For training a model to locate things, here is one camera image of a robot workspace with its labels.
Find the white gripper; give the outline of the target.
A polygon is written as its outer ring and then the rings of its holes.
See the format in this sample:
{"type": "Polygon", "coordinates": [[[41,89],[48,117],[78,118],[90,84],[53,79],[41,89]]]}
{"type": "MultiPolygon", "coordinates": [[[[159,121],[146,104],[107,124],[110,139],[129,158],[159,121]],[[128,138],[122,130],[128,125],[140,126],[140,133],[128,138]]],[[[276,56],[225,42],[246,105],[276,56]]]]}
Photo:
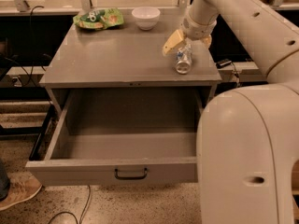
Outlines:
{"type": "Polygon", "coordinates": [[[177,29],[169,36],[163,46],[163,55],[168,55],[174,49],[183,46],[186,43],[186,37],[190,40],[200,40],[209,48],[212,43],[211,33],[217,22],[210,24],[200,24],[195,22],[188,14],[185,15],[181,24],[181,29],[177,29]]]}

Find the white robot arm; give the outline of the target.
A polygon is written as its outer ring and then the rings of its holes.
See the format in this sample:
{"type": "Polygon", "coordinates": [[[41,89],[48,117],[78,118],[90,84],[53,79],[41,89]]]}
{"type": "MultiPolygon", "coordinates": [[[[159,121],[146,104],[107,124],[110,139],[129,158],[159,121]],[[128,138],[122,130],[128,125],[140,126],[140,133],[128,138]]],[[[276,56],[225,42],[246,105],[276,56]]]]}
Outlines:
{"type": "Polygon", "coordinates": [[[221,93],[201,115],[196,154],[202,224],[295,224],[299,30],[260,0],[193,0],[163,52],[210,35],[217,17],[266,82],[221,93]]]}

